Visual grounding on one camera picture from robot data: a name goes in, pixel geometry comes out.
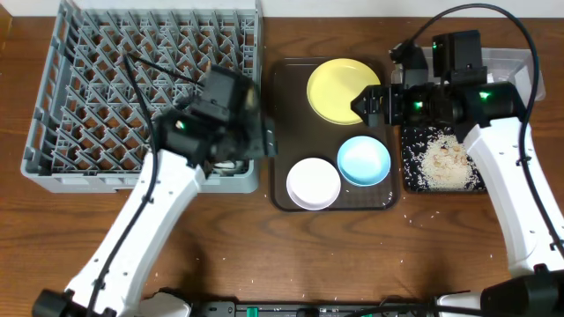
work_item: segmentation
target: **cable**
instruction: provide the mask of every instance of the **cable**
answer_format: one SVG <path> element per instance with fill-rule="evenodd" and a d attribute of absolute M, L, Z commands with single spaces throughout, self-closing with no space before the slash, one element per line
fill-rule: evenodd
<path fill-rule="evenodd" d="M 185 80 L 185 81 L 187 81 L 187 82 L 189 82 L 189 83 L 192 83 L 192 84 L 194 84 L 194 85 L 199 85 L 200 87 L 204 87 L 204 85 L 198 83 L 196 80 L 191 79 L 191 78 L 188 78 L 188 77 L 183 76 L 183 75 L 175 74 L 173 71 L 164 69 L 164 68 L 160 67 L 159 65 L 157 65 L 156 63 L 151 63 L 151 62 L 149 62 L 149 61 L 147 61 L 147 60 L 144 60 L 143 58 L 139 58 L 139 57 L 137 57 L 137 56 L 135 56 L 135 55 L 133 55 L 133 54 L 131 54 L 131 53 L 127 54 L 127 56 L 131 57 L 131 59 L 133 59 L 134 61 L 141 62 L 141 63 L 143 63 L 143 64 L 145 64 L 145 65 L 147 65 L 147 66 L 151 66 L 151 67 L 153 67 L 154 69 L 156 69 L 156 70 L 158 70 L 158 71 L 161 71 L 161 72 L 164 72 L 164 73 L 167 73 L 168 75 L 170 75 L 170 76 L 172 76 L 172 77 Z"/>
<path fill-rule="evenodd" d="M 147 128 L 149 130 L 149 146 L 151 147 L 151 151 L 152 151 L 151 180 L 149 181 L 149 187 L 147 188 L 146 194 L 141 198 L 141 203 L 139 204 L 137 211 L 135 211 L 135 214 L 131 218 L 131 221 L 127 224 L 125 230 L 123 230 L 120 239 L 115 243 L 114 248 L 112 249 L 112 251 L 108 255 L 108 258 L 106 259 L 106 262 L 104 262 L 104 266 L 102 267 L 102 270 L 98 275 L 98 278 L 94 282 L 92 295 L 90 296 L 90 301 L 88 302 L 88 308 L 86 309 L 86 317 L 92 317 L 94 306 L 96 305 L 96 299 L 98 298 L 98 294 L 100 293 L 100 290 L 104 285 L 104 277 L 109 272 L 109 267 L 112 264 L 112 261 L 117 255 L 117 252 L 119 251 L 123 242 L 127 238 L 127 235 L 130 233 L 131 228 L 137 222 L 139 216 L 141 216 L 141 212 L 143 212 L 143 209 L 145 208 L 146 204 L 151 201 L 151 195 L 155 188 L 155 184 L 157 182 L 157 173 L 159 171 L 159 155 L 157 153 L 158 149 L 154 137 L 155 133 L 151 122 L 151 114 L 149 113 L 149 109 L 147 108 L 147 105 L 143 100 L 142 97 L 143 93 L 141 92 L 139 86 L 137 85 L 137 82 L 135 81 L 135 78 L 133 76 L 133 71 L 131 70 L 130 61 L 126 56 L 123 56 L 123 63 L 125 64 L 125 70 L 127 71 L 127 76 L 129 78 L 129 81 L 131 82 L 131 85 L 133 86 L 135 94 L 137 95 L 137 98 L 139 100 L 139 105 L 141 106 L 143 117 L 147 122 Z"/>
<path fill-rule="evenodd" d="M 426 313 L 459 313 L 470 316 L 481 316 L 481 317 L 518 317 L 512 313 L 486 313 L 479 309 L 463 308 L 463 307 L 453 307 L 453 306 L 430 306 L 422 304 L 411 304 L 411 305 L 394 305 L 394 306 L 377 306 L 368 309 L 362 309 L 358 312 L 349 313 L 345 317 L 364 317 L 374 313 L 402 313 L 410 311 L 424 311 Z"/>
<path fill-rule="evenodd" d="M 410 39 L 406 42 L 406 44 L 412 45 L 415 40 L 428 28 L 430 27 L 435 21 L 439 18 L 444 17 L 447 14 L 450 14 L 455 11 L 460 11 L 464 9 L 470 8 L 483 8 L 483 9 L 490 9 L 493 11 L 498 11 L 499 13 L 506 16 L 508 19 L 511 20 L 521 31 L 525 39 L 527 40 L 527 44 L 529 45 L 529 49 L 531 50 L 532 55 L 532 62 L 533 62 L 533 78 L 532 78 L 532 87 L 531 87 L 531 96 L 529 97 L 529 102 L 527 103 L 527 108 L 525 110 L 525 114 L 523 119 L 521 120 L 521 129 L 519 130 L 519 161 L 521 162 L 521 166 L 523 166 L 523 173 L 525 174 L 525 179 L 527 180 L 527 184 L 529 185 L 529 189 L 531 191 L 532 197 L 535 201 L 535 204 L 538 207 L 538 212 L 542 216 L 543 220 L 545 221 L 545 225 L 548 228 L 548 232 L 550 233 L 551 237 L 553 238 L 554 245 L 558 248 L 560 255 L 564 258 L 564 246 L 561 243 L 560 237 L 554 228 L 554 224 L 548 216 L 548 212 L 545 209 L 545 205 L 543 204 L 542 200 L 540 199 L 540 195 L 538 194 L 537 187 L 535 187 L 535 182 L 532 179 L 531 170 L 529 169 L 529 164 L 527 163 L 528 157 L 527 153 L 525 152 L 525 135 L 527 131 L 527 126 L 529 125 L 529 120 L 531 119 L 532 108 L 535 104 L 535 97 L 537 96 L 537 89 L 538 89 L 538 78 L 539 78 L 539 65 L 538 65 L 538 53 L 537 48 L 535 47 L 535 43 L 532 40 L 531 35 L 527 31 L 527 28 L 523 25 L 521 20 L 516 18 L 513 14 L 509 13 L 508 11 L 503 10 L 502 8 L 495 6 L 493 4 L 464 4 L 459 5 L 454 8 L 450 8 L 446 11 L 443 11 L 430 20 L 428 20 Z"/>

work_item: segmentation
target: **black tray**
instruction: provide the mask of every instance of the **black tray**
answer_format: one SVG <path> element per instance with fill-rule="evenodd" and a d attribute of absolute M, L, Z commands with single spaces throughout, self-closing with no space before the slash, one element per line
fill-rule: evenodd
<path fill-rule="evenodd" d="M 309 105 L 309 76 L 330 58 L 292 58 L 279 62 L 273 72 L 272 89 L 267 106 L 274 119 L 278 155 L 270 159 L 270 196 L 272 203 L 284 211 L 303 211 L 286 190 L 286 177 L 294 164 L 306 158 L 326 159 L 337 168 L 338 149 L 353 136 L 371 136 L 380 140 L 390 152 L 391 169 L 379 184 L 356 187 L 341 176 L 341 192 L 325 210 L 385 210 L 398 199 L 399 179 L 393 129 L 383 121 L 379 128 L 369 129 L 364 123 L 337 125 L 325 121 Z M 370 61 L 362 61 L 372 68 Z"/>
<path fill-rule="evenodd" d="M 445 136 L 454 135 L 454 131 L 451 128 L 438 129 L 434 127 L 430 128 L 401 128 L 401 148 L 402 148 L 402 161 L 404 164 L 404 186 L 406 189 L 413 192 L 428 192 L 428 193 L 459 193 L 459 192 L 486 192 L 486 185 L 482 176 L 478 172 L 478 168 L 474 166 L 472 168 L 472 173 L 478 177 L 478 181 L 474 186 L 467 183 L 464 187 L 454 188 L 454 189 L 436 189 L 429 188 L 427 185 L 427 180 L 423 177 L 421 172 L 421 164 L 413 160 L 413 156 L 418 156 L 420 153 L 427 151 L 427 142 L 429 139 L 436 137 L 442 132 Z M 470 156 L 466 156 L 469 162 L 472 162 Z M 419 176 L 424 181 L 424 184 L 419 184 Z"/>

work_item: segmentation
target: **clear plastic bin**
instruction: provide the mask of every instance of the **clear plastic bin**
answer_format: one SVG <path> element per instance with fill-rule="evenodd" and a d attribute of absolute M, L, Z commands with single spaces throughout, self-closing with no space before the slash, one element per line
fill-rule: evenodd
<path fill-rule="evenodd" d="M 429 65 L 429 81 L 439 84 L 440 79 L 433 77 L 433 50 L 423 48 L 423 53 Z M 484 66 L 487 66 L 488 83 L 509 81 L 519 91 L 523 103 L 527 104 L 532 85 L 532 55 L 529 49 L 482 48 L 482 61 Z M 546 96 L 542 72 L 539 75 L 536 101 L 543 100 Z M 392 71 L 391 82 L 402 82 L 400 70 Z"/>

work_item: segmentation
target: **wire grid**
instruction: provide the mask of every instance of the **wire grid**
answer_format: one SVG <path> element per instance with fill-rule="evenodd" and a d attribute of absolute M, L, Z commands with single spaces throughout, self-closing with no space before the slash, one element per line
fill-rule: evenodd
<path fill-rule="evenodd" d="M 138 173 L 148 150 L 148 132 L 129 84 L 122 52 L 204 82 L 210 64 L 253 76 L 253 18 L 172 12 L 135 18 L 130 12 L 84 13 L 78 29 L 68 96 L 53 150 L 53 173 Z M 140 62 L 134 75 L 152 118 L 200 88 Z"/>

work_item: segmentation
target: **wooden surface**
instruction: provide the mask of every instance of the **wooden surface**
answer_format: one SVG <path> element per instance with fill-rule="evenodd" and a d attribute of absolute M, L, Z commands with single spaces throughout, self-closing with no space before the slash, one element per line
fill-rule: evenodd
<path fill-rule="evenodd" d="M 52 18 L 15 18 L 0 60 L 0 315 L 28 316 L 41 289 L 62 290 L 104 238 L 129 191 L 50 194 L 19 166 L 45 63 Z M 263 78 L 289 56 L 377 56 L 413 34 L 423 18 L 264 21 Z M 525 20 L 537 43 L 547 96 L 532 118 L 538 155 L 564 205 L 564 21 Z M 525 48 L 504 19 L 453 18 L 420 39 L 478 27 L 485 47 Z M 157 260 L 145 294 L 178 287 L 190 299 L 376 302 L 474 290 L 509 278 L 487 195 L 402 192 L 386 212 L 287 214 L 260 188 L 251 195 L 200 195 Z"/>

